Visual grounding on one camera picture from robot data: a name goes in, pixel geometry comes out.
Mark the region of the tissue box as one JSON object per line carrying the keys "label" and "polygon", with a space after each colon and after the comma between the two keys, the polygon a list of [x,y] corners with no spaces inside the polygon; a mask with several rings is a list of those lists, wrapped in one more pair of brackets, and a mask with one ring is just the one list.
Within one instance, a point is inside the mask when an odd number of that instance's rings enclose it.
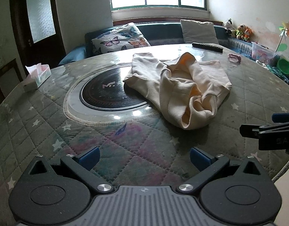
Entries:
{"label": "tissue box", "polygon": [[51,71],[48,64],[38,63],[33,66],[26,66],[28,76],[23,80],[23,90],[29,92],[38,89],[50,76]]}

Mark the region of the colourful paper pinwheel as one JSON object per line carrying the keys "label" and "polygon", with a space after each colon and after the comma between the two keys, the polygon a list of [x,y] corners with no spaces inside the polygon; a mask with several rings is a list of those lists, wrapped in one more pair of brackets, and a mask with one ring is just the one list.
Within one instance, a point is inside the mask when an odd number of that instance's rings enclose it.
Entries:
{"label": "colourful paper pinwheel", "polygon": [[280,40],[276,47],[275,52],[283,52],[287,50],[288,45],[286,41],[286,38],[289,38],[289,22],[282,22],[282,25],[278,27],[280,31]]}

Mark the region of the round black induction cooktop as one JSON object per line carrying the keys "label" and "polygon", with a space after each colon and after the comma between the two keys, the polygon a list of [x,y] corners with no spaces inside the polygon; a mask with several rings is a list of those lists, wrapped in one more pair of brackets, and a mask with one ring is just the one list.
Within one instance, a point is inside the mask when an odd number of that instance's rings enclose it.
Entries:
{"label": "round black induction cooktop", "polygon": [[147,100],[124,83],[131,66],[121,66],[98,73],[80,90],[81,102],[99,111],[120,111],[147,104]]}

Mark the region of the orange yellow plush toys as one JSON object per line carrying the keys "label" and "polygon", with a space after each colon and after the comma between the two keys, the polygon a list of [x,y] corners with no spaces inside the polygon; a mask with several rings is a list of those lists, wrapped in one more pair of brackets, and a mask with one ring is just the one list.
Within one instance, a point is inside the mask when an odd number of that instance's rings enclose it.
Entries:
{"label": "orange yellow plush toys", "polygon": [[237,39],[249,42],[252,30],[246,25],[241,24],[237,27],[235,34]]}

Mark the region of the pink hair scrunchie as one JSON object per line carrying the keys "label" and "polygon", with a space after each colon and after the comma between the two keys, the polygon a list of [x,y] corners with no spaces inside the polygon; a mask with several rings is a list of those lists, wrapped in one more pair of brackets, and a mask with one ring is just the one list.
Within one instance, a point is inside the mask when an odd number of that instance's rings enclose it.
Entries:
{"label": "pink hair scrunchie", "polygon": [[241,55],[228,53],[228,60],[232,63],[240,63],[241,59]]}

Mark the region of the clear plastic storage box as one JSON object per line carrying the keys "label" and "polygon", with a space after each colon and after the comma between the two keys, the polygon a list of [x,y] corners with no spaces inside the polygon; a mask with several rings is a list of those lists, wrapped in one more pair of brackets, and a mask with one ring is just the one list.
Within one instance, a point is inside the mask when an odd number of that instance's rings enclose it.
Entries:
{"label": "clear plastic storage box", "polygon": [[277,60],[275,52],[256,42],[252,42],[251,57],[266,65],[273,65]]}

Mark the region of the butterfly print pillow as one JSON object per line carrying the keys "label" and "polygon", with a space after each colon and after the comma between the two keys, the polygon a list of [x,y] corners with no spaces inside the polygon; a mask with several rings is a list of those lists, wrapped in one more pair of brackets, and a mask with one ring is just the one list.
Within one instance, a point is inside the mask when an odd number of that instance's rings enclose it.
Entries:
{"label": "butterfly print pillow", "polygon": [[95,55],[151,46],[138,27],[132,22],[104,32],[92,39],[91,42]]}

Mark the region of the cream beige garment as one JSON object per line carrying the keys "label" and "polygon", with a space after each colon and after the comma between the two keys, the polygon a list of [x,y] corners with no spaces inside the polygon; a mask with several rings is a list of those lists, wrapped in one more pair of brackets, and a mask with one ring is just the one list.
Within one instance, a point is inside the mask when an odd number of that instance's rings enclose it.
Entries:
{"label": "cream beige garment", "polygon": [[184,130],[207,126],[232,89],[220,61],[197,61],[189,52],[165,62],[151,53],[134,54],[123,82]]}

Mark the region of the black white plush toy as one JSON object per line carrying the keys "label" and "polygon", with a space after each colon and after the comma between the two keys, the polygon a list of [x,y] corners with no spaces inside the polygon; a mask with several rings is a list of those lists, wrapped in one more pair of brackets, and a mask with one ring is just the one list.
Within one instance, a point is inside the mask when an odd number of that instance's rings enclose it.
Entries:
{"label": "black white plush toy", "polygon": [[234,28],[231,19],[227,19],[225,21],[224,27],[229,36],[234,37],[234,38],[236,37],[236,29]]}

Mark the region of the dark door frosted glass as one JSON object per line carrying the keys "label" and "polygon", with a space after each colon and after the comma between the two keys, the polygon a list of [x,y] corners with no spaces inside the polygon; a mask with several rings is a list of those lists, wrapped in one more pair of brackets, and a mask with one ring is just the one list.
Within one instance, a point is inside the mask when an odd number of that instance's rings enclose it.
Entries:
{"label": "dark door frosted glass", "polygon": [[58,66],[66,52],[56,0],[9,0],[16,47],[23,67]]}

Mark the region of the black remote control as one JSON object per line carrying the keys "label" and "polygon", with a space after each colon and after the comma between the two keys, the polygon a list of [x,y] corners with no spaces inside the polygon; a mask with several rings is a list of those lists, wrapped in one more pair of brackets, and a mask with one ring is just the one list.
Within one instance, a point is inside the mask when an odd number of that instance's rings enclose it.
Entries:
{"label": "black remote control", "polygon": [[217,53],[222,53],[223,52],[223,48],[222,47],[219,47],[219,46],[216,46],[216,45],[210,45],[210,44],[207,44],[207,43],[193,42],[192,46],[194,48],[200,48],[200,49],[203,49],[203,50],[210,50],[210,51],[217,52]]}

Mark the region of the grey plain pillow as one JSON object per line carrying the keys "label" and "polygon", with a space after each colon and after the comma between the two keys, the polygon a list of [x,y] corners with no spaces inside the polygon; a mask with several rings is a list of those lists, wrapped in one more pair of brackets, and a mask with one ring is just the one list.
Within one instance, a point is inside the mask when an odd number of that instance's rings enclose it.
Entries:
{"label": "grey plain pillow", "polygon": [[218,43],[214,24],[191,20],[180,20],[185,43]]}

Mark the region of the green plastic bowl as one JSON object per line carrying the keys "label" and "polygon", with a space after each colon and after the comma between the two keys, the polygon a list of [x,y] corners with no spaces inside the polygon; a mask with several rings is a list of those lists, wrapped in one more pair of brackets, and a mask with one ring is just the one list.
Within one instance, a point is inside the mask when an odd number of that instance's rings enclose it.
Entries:
{"label": "green plastic bowl", "polygon": [[289,76],[289,61],[281,58],[277,62],[277,68],[285,75]]}

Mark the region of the dark teal sofa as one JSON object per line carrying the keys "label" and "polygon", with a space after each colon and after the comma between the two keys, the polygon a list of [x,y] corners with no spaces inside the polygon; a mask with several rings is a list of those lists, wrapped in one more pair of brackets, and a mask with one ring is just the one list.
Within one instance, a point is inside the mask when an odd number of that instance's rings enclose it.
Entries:
{"label": "dark teal sofa", "polygon": [[[164,45],[164,44],[182,44],[184,42],[181,24],[179,22],[146,22],[136,24],[140,32],[148,40],[150,45]],[[85,34],[85,44],[77,46],[69,54],[67,54],[59,63],[65,65],[71,62],[83,60],[96,55],[101,52],[95,51],[91,40],[100,36],[101,34],[110,32],[113,27],[103,30],[89,32]],[[252,54],[252,43],[238,40],[230,37],[228,31],[221,26],[214,26],[216,38],[221,46],[224,46],[236,53],[239,53],[249,59]]]}

